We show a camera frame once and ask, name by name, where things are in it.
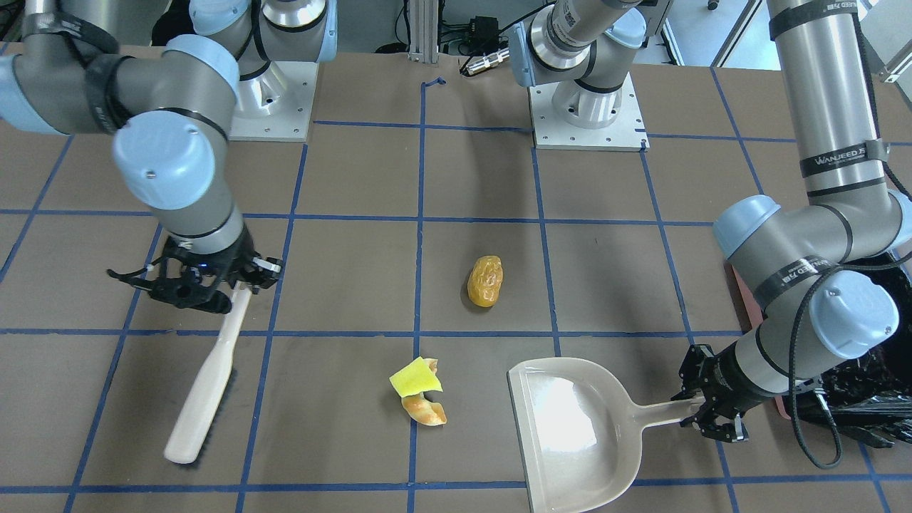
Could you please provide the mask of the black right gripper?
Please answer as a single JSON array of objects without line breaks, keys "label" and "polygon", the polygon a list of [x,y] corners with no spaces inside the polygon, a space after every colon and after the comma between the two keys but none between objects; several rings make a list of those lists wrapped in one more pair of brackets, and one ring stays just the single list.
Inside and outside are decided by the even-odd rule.
[{"label": "black right gripper", "polygon": [[284,261],[262,259],[255,251],[254,240],[244,228],[235,243],[213,254],[196,254],[169,238],[159,259],[159,276],[154,280],[139,277],[142,271],[119,274],[108,269],[108,276],[135,289],[144,290],[151,299],[176,306],[215,314],[232,310],[232,300],[218,290],[222,283],[230,286],[247,283],[254,291],[270,289],[284,272]]}]

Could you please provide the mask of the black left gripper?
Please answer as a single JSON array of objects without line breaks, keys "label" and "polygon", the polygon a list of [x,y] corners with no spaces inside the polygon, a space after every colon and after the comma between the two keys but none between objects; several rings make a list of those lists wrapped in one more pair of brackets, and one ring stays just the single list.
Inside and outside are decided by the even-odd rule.
[{"label": "black left gripper", "polygon": [[671,400],[686,400],[703,393],[705,402],[694,415],[680,421],[682,428],[694,428],[703,437],[736,444],[749,441],[743,415],[773,397],[750,382],[736,361],[734,347],[720,354],[710,345],[693,345],[678,370],[680,392]]}]

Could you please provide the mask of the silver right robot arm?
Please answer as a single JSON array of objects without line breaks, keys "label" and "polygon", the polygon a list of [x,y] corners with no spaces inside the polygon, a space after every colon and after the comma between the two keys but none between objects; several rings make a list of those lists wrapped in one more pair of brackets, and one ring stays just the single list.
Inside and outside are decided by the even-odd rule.
[{"label": "silver right robot arm", "polygon": [[242,85],[277,61],[332,61],[335,1],[192,1],[192,33],[159,58],[120,52],[88,1],[27,1],[23,54],[2,58],[2,118],[49,135],[105,133],[127,188],[168,234],[153,265],[108,275],[151,299],[226,314],[222,283],[268,289],[284,263],[255,250],[224,178]]}]

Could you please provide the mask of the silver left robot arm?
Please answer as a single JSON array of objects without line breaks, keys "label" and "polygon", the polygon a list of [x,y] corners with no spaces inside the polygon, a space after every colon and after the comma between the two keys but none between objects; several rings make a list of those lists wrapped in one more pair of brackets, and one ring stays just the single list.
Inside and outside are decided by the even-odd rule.
[{"label": "silver left robot arm", "polygon": [[784,73],[807,207],[766,195],[713,224],[721,253],[752,290],[765,320],[720,353],[688,351],[672,403],[700,434],[747,437],[742,416],[853,360],[898,328],[882,286],[852,269],[910,238],[910,199],[886,184],[890,149],[859,45],[854,1],[769,1],[769,38]]}]

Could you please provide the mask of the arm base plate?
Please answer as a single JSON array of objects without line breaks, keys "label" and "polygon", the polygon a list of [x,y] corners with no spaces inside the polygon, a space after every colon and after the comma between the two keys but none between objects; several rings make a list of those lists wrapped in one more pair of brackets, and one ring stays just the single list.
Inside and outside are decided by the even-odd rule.
[{"label": "arm base plate", "polygon": [[306,142],[319,68],[317,63],[274,61],[257,77],[242,81],[228,139]]},{"label": "arm base plate", "polygon": [[601,94],[574,81],[528,88],[535,146],[545,150],[651,148],[631,76],[619,90]]}]

